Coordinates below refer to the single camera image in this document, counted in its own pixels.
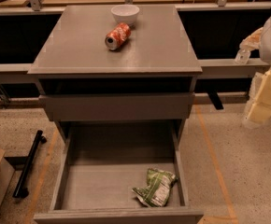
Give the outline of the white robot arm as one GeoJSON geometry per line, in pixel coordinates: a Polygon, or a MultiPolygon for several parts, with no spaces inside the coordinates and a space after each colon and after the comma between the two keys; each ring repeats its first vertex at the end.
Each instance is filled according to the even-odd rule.
{"type": "MultiPolygon", "coordinates": [[[[246,64],[253,50],[259,50],[260,59],[271,66],[271,17],[264,26],[247,36],[239,45],[235,57],[238,64],[246,64]]],[[[256,79],[255,89],[246,106],[244,124],[259,127],[271,117],[271,68],[256,79]]]]}

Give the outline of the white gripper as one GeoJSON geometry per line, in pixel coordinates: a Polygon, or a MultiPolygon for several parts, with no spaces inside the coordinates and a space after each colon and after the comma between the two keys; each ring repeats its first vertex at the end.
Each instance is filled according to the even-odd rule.
{"type": "MultiPolygon", "coordinates": [[[[242,40],[239,47],[253,51],[260,47],[263,28],[259,28],[242,40]]],[[[271,69],[262,76],[255,103],[248,101],[244,110],[245,123],[263,124],[271,117],[271,69]]]]}

